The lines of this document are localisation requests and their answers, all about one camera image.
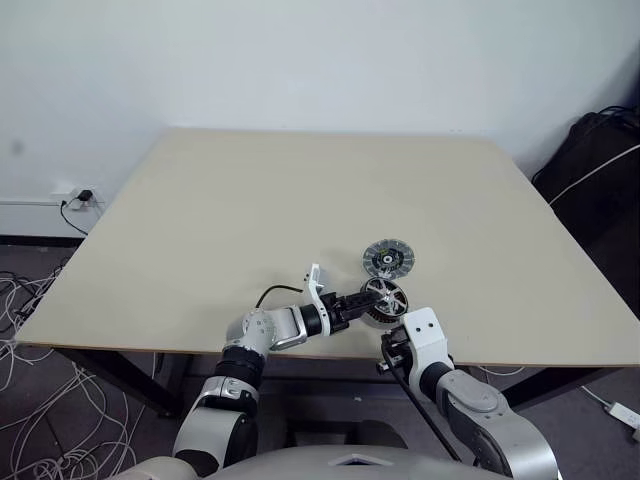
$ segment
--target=table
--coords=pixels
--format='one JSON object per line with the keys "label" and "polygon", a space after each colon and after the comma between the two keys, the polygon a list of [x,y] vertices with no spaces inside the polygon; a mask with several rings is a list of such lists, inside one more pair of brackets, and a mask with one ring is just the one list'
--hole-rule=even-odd
{"label": "table", "polygon": [[[326,291],[358,290],[384,238],[413,248],[398,283],[458,364],[640,364],[638,320],[552,210],[504,152],[461,137],[170,130],[17,339],[93,368],[119,363],[104,351],[218,352],[266,287],[300,286],[312,262]],[[380,334],[353,322],[286,354],[377,358]]]}

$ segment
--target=cable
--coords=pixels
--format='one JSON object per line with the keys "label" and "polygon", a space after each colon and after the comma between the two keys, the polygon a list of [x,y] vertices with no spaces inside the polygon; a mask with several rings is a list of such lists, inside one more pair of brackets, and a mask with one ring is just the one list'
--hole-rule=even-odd
{"label": "cable", "polygon": [[[26,300],[17,311],[14,311],[16,315],[19,315],[21,317],[21,319],[17,322],[12,320],[9,310],[10,310],[10,305],[13,303],[13,300],[15,298],[15,295],[17,294],[19,287],[16,287],[16,284],[13,283],[12,280],[0,278],[0,282],[3,282],[3,281],[8,282],[11,284],[9,285],[9,287],[11,286],[13,287],[12,289],[10,289],[7,299],[5,300],[5,312],[0,315],[0,320],[2,320],[4,316],[7,316],[10,322],[9,322],[9,325],[7,325],[5,328],[0,330],[0,333],[5,333],[7,330],[9,330],[12,327],[17,332],[18,328],[20,328],[20,326],[24,324],[24,322],[29,318],[29,316],[33,313],[35,308],[38,306],[44,294],[49,290],[51,285],[53,285],[54,280],[57,278],[57,276],[60,274],[60,272],[64,268],[67,260],[68,260],[68,257],[63,258],[60,264],[58,264],[58,266],[53,269],[53,272],[47,278],[43,278],[41,280],[29,281],[29,279],[26,277],[19,277],[21,279],[27,280],[26,283],[20,284],[19,287],[22,287],[25,290],[27,290],[31,298]],[[30,287],[27,287],[28,285],[34,285],[34,284],[38,285],[38,288],[35,291],[32,290]]]}
{"label": "cable", "polygon": [[[613,105],[613,106],[610,106],[610,107],[607,107],[607,108],[603,108],[602,110],[600,110],[597,113],[597,115],[604,115],[604,118],[600,119],[599,121],[595,122],[591,127],[587,128],[587,130],[579,138],[577,138],[576,141],[573,142],[573,144],[571,144],[568,147],[566,147],[566,149],[564,149],[562,151],[562,153],[566,154],[567,152],[570,152],[575,147],[580,145],[583,141],[585,141],[587,138],[589,138],[589,134],[591,132],[593,132],[595,129],[604,126],[606,123],[610,122],[613,119],[620,118],[619,116],[621,114],[623,114],[623,113],[624,114],[635,114],[635,109],[627,108],[627,107],[620,107],[620,106],[617,106],[617,105]],[[562,150],[562,146],[560,147],[558,152],[556,152],[556,155],[558,153],[560,153],[560,150]],[[549,165],[549,163],[544,165],[540,170],[538,170],[536,173],[533,174],[533,177],[531,177],[531,183],[534,183],[536,181],[538,176],[547,168],[548,165]]]}
{"label": "cable", "polygon": [[591,398],[593,398],[596,402],[600,402],[602,405],[604,405],[607,408],[611,408],[611,406],[613,405],[611,402],[607,402],[603,398],[601,398],[598,395],[596,395],[595,393],[593,393],[591,390],[589,390],[584,385],[582,385],[580,387],[580,389],[582,389],[583,392],[585,392],[587,395],[589,395]]}
{"label": "cable", "polygon": [[[156,373],[159,371],[158,369],[158,354],[154,352],[153,354],[153,365],[151,366],[151,380],[154,380],[156,378]],[[136,421],[133,423],[133,427],[131,427],[131,431],[129,432],[129,441],[127,442],[127,448],[131,448],[129,447],[129,445],[131,444],[131,440],[133,440],[133,434],[136,431],[136,428],[138,427],[138,423],[140,422],[140,419],[142,418],[142,414],[144,413],[146,405],[142,405],[142,407],[140,408],[140,412],[138,412],[138,417],[136,418]],[[131,449],[131,453],[134,457],[134,464],[135,464],[135,452],[133,451],[133,449]]]}
{"label": "cable", "polygon": [[282,290],[291,290],[292,292],[302,293],[302,290],[300,288],[290,287],[289,285],[272,285],[269,288],[267,288],[264,291],[264,293],[260,296],[260,298],[258,299],[258,302],[256,303],[255,308],[259,308],[260,305],[262,305],[262,301],[265,299],[265,297],[269,294],[271,290],[276,290],[278,288]]}
{"label": "cable", "polygon": [[44,421],[47,424],[47,427],[49,427],[49,431],[51,432],[51,435],[53,435],[53,439],[55,440],[55,443],[58,446],[58,450],[60,450],[60,455],[61,456],[64,455],[64,448],[62,448],[62,442],[60,441],[60,438],[56,433],[56,429],[53,428],[53,424],[51,423],[51,420],[49,420],[49,416],[47,414],[44,415]]}
{"label": "cable", "polygon": [[[0,270],[0,275],[11,275],[11,279],[14,282],[16,282],[18,285],[20,285],[22,288],[24,288],[29,293],[29,295],[33,297],[36,294],[36,292],[32,290],[31,287],[28,286],[28,282],[30,282],[30,280],[27,277],[18,276],[18,274],[11,272],[9,270]],[[6,291],[8,290],[6,288],[3,288],[2,291],[0,292],[0,295],[4,295]]]}
{"label": "cable", "polygon": [[[43,280],[34,280],[31,282],[28,282],[29,284],[39,284],[42,282],[43,285],[47,284],[46,282],[49,282],[50,277],[43,279]],[[9,294],[7,295],[7,298],[5,299],[5,304],[4,304],[4,312],[0,312],[0,320],[2,318],[4,318],[5,316],[9,319],[9,327],[11,328],[13,327],[13,329],[17,332],[20,327],[24,324],[24,322],[27,320],[28,315],[23,315],[18,317],[12,317],[10,309],[11,309],[11,304],[15,298],[16,292],[22,288],[20,285],[15,285],[14,284],[14,288],[13,290],[11,290],[9,292]],[[38,288],[38,290],[36,290],[36,296],[32,299],[27,300],[27,305],[30,306],[30,304],[34,303],[36,300],[39,300],[41,298],[41,295],[44,294],[46,290],[42,288],[42,285],[40,285],[40,287]],[[10,357],[10,365],[9,365],[9,373],[7,375],[7,379],[4,383],[4,385],[2,385],[2,387],[0,387],[0,392],[6,390],[9,387],[9,383],[11,382],[11,378],[13,376],[13,371],[14,371],[14,366],[15,366],[15,361],[19,360],[22,361],[24,363],[27,363],[29,365],[33,365],[36,362],[39,362],[41,360],[44,360],[45,358],[47,358],[52,350],[49,350],[45,355],[39,357],[39,358],[24,358],[21,355],[18,355],[16,353],[16,349],[17,349],[17,343],[15,341],[15,338],[12,336],[11,338],[8,339],[0,339],[0,360],[3,360],[6,357]]]}
{"label": "cable", "polygon": [[153,369],[153,375],[157,375],[164,366],[164,353],[158,352],[153,354],[153,360],[155,362],[155,368]]}
{"label": "cable", "polygon": [[477,365],[477,368],[479,368],[480,370],[482,370],[485,373],[489,373],[491,375],[495,375],[497,377],[510,377],[511,375],[517,375],[518,373],[522,372],[524,370],[524,367],[520,367],[515,369],[512,372],[494,372],[493,370],[489,370],[486,367],[481,367],[480,365]]}
{"label": "cable", "polygon": [[[138,412],[137,418],[131,431],[127,430],[127,424],[129,419],[129,405],[127,402],[127,397],[124,393],[122,393],[123,401],[124,401],[124,420],[119,421],[109,414],[107,414],[107,401],[106,395],[104,391],[98,386],[95,382],[93,375],[87,375],[84,370],[78,368],[75,364],[72,363],[74,369],[74,375],[66,381],[62,386],[60,386],[53,394],[51,394],[38,408],[34,410],[33,413],[28,415],[27,417],[16,420],[10,424],[4,425],[0,427],[0,431],[5,430],[7,428],[15,427],[21,425],[19,432],[14,441],[13,447],[11,449],[10,454],[10,462],[9,467],[11,470],[11,474],[2,478],[1,480],[9,480],[13,478],[14,480],[18,477],[19,474],[22,474],[26,471],[31,470],[33,475],[37,479],[52,479],[52,480],[84,480],[93,478],[96,479],[98,476],[102,477],[111,477],[117,475],[122,469],[127,456],[130,456],[133,464],[137,463],[136,454],[134,449],[131,447],[131,440],[135,429],[142,417],[145,406],[143,405]],[[153,367],[152,367],[152,377],[154,376],[156,366],[156,356],[154,355]],[[96,401],[91,392],[87,387],[92,387],[99,395],[99,400]],[[94,428],[86,435],[80,442],[78,442],[71,450],[64,452],[60,455],[59,458],[44,458],[41,460],[37,460],[27,466],[20,466],[20,460],[22,458],[22,454],[25,451],[27,442],[29,440],[30,435],[39,424],[41,420],[47,420],[46,414],[47,412],[58,402],[62,397],[66,394],[76,390],[77,388],[81,388],[85,394],[85,397],[89,401],[89,403],[93,406],[93,408],[98,412],[99,417]],[[101,442],[90,449],[81,448],[85,445],[98,431],[100,426],[104,421],[109,421],[111,423],[116,424],[120,428],[120,434],[115,441],[107,441]],[[97,457],[94,453],[98,449],[102,449],[104,447],[111,447],[109,453],[101,460],[98,461]],[[113,468],[109,470],[105,470],[106,466],[114,461]]]}
{"label": "cable", "polygon": [[589,173],[587,173],[586,175],[583,175],[582,177],[580,177],[578,180],[576,180],[575,182],[573,182],[571,185],[569,185],[567,188],[565,188],[564,190],[562,190],[558,195],[556,195],[555,197],[553,197],[553,199],[549,202],[549,205],[553,205],[560,197],[562,197],[565,193],[567,193],[569,190],[571,190],[573,187],[575,187],[576,185],[582,183],[583,181],[585,181],[587,178],[589,178],[591,175],[593,175],[594,173],[596,173],[597,171],[603,169],[604,167],[606,167],[607,165],[609,165],[610,163],[615,162],[616,160],[618,160],[619,158],[624,157],[625,155],[627,155],[628,153],[633,152],[634,150],[637,150],[638,148],[640,148],[640,143],[637,145],[634,145],[631,148],[626,149],[624,152],[619,153],[618,155],[616,155],[615,157],[607,160],[606,162],[604,162],[602,165],[600,165],[599,167],[594,168],[593,170],[591,170]]}
{"label": "cable", "polygon": [[397,372],[396,367],[393,366],[393,362],[389,357],[389,354],[385,350],[384,345],[382,346],[381,350],[382,350],[382,356],[384,357],[385,362],[387,362],[387,365],[389,365],[389,370],[391,371],[393,378],[396,379],[396,382],[398,382],[398,384],[402,387],[402,390],[404,390],[404,393],[407,394],[407,397],[409,397],[409,400],[411,400],[411,403],[413,403],[413,406],[416,407],[420,416],[424,419],[425,422],[427,422],[427,425],[429,425],[429,427],[431,428],[435,436],[438,438],[438,440],[440,440],[440,443],[442,444],[444,449],[447,451],[449,456],[453,460],[457,462],[461,462],[462,459],[460,458],[460,455],[458,455],[458,453],[455,451],[451,443],[449,443],[449,440],[447,440],[447,437],[444,436],[444,433],[442,433],[440,428],[438,428],[438,426],[435,424],[435,422],[433,421],[431,416],[427,413],[427,411],[424,409],[424,407],[420,405],[420,402],[418,401],[416,396],[413,394],[413,392],[409,388],[409,385],[407,385],[407,383],[402,379],[400,374]]}
{"label": "cable", "polygon": [[73,223],[71,223],[67,217],[64,216],[64,211],[62,210],[64,208],[64,206],[67,204],[67,202],[65,200],[62,201],[62,203],[60,204],[60,215],[62,216],[62,218],[64,219],[65,222],[67,222],[67,225],[69,225],[70,227],[75,228],[77,231],[79,231],[80,233],[84,234],[84,235],[89,235],[87,232],[85,232],[84,230],[82,230],[81,228],[76,227]]}

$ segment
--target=wall socket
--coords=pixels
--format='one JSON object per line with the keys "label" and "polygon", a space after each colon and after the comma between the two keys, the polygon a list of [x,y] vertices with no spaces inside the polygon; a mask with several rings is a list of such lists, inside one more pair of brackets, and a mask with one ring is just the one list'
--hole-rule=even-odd
{"label": "wall socket", "polygon": [[[91,190],[91,192],[93,193],[93,200],[95,201],[95,203],[97,203],[101,207],[104,206],[105,199],[102,196],[102,194],[100,193],[100,190],[96,189],[95,187],[90,187],[90,186],[88,186],[88,187],[74,187],[72,189],[59,190],[57,192],[52,192],[49,195],[49,197],[51,198],[51,200],[53,200],[57,204],[60,204],[62,202],[70,203],[71,200],[76,198],[80,194],[80,192],[82,190]],[[80,210],[82,207],[83,207],[83,203],[79,202],[79,201],[75,201],[75,202],[71,203],[71,205],[69,205],[69,208],[71,210]]]}

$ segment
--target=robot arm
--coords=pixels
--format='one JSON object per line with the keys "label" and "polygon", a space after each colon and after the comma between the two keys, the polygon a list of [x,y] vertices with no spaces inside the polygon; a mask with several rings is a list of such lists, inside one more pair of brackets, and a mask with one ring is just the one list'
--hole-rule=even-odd
{"label": "robot arm", "polygon": [[227,331],[214,374],[205,382],[176,438],[173,455],[189,463],[199,477],[255,455],[254,421],[262,370],[271,351],[291,348],[314,335],[328,336],[349,326],[379,300],[375,292],[338,297],[321,295],[321,270],[312,265],[304,306],[256,308]]}
{"label": "robot arm", "polygon": [[[433,310],[406,314],[401,326],[383,336],[383,349],[394,368],[403,367],[414,396],[438,406],[484,469],[517,480],[558,478],[555,456],[540,431],[494,387],[454,369]],[[379,364],[379,371],[388,368]]]}
{"label": "robot arm", "polygon": [[[208,477],[255,455],[254,417],[269,352],[291,348],[314,335],[329,336],[343,330],[383,301],[375,291],[343,297],[322,295],[320,276],[320,268],[314,264],[306,279],[305,305],[256,308],[229,327],[214,375],[205,382],[176,438],[173,456],[182,462],[173,461],[185,474],[176,478]],[[495,388],[454,369],[433,310],[405,314],[400,326],[382,336],[382,344],[392,365],[381,362],[379,370],[402,367],[407,389],[416,398],[437,404],[452,432],[475,453],[485,470],[517,480],[559,478],[555,457],[542,434],[516,415]],[[152,461],[143,462],[118,478],[156,478],[155,467]],[[433,472],[440,468],[434,465]],[[494,478],[482,472],[471,469],[468,473],[473,478]]]}

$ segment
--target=circular metal part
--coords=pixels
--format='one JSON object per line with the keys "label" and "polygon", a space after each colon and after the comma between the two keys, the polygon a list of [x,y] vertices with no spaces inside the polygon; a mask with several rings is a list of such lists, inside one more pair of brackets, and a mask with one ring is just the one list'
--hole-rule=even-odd
{"label": "circular metal part", "polygon": [[370,278],[360,289],[376,292],[382,300],[368,314],[376,321],[388,325],[397,322],[409,310],[409,301],[402,289],[391,280],[381,277]]}
{"label": "circular metal part", "polygon": [[390,280],[404,277],[414,263],[411,247],[394,239],[380,240],[370,245],[362,256],[362,265],[369,275]]}

